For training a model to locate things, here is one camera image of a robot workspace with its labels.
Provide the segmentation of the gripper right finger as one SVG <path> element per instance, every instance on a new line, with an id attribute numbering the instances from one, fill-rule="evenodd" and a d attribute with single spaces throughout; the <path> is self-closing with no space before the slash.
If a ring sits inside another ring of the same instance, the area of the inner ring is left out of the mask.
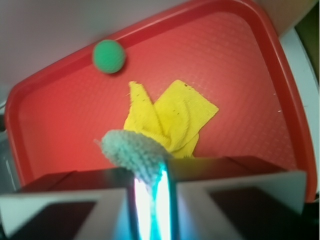
<path id="1" fill-rule="evenodd" d="M 253 156 L 167 163 L 174 240 L 317 240 L 307 175 Z"/>

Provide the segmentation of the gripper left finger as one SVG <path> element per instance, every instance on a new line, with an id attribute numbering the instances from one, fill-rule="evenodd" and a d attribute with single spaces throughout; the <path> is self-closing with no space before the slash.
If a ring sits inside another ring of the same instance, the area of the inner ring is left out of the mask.
<path id="1" fill-rule="evenodd" d="M 133 175 L 123 168 L 44 175 L 0 197 L 6 240 L 134 240 Z"/>

